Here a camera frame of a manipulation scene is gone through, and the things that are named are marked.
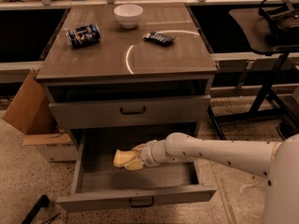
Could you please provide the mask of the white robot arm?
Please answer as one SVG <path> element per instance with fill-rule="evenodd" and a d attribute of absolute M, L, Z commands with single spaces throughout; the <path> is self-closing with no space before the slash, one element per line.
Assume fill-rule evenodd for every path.
<path fill-rule="evenodd" d="M 171 133 L 129 152 L 128 170 L 197 158 L 267 178 L 263 224 L 299 224 L 299 135 L 283 142 L 204 140 Z"/>

